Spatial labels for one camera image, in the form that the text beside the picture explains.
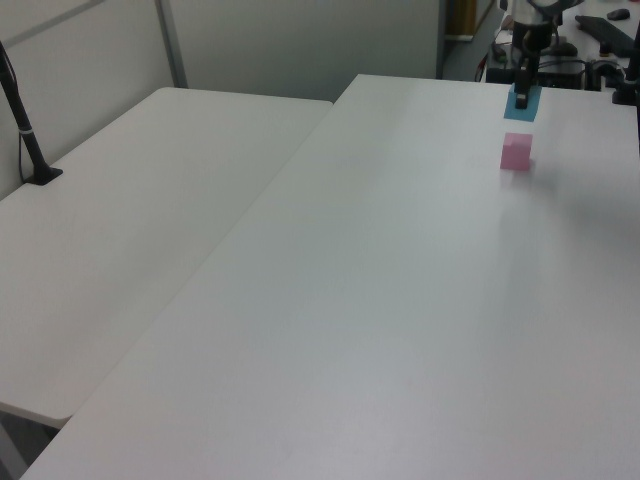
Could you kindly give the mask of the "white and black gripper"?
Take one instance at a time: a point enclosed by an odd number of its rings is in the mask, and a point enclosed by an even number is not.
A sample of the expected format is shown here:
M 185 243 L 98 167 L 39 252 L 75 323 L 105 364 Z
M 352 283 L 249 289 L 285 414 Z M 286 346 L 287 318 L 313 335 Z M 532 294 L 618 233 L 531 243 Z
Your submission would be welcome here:
M 541 52 L 550 46 L 554 21 L 563 12 L 563 2 L 515 0 L 509 2 L 509 12 L 514 21 L 513 45 L 517 48 L 515 108 L 525 110 L 537 77 L 539 57 L 524 52 Z

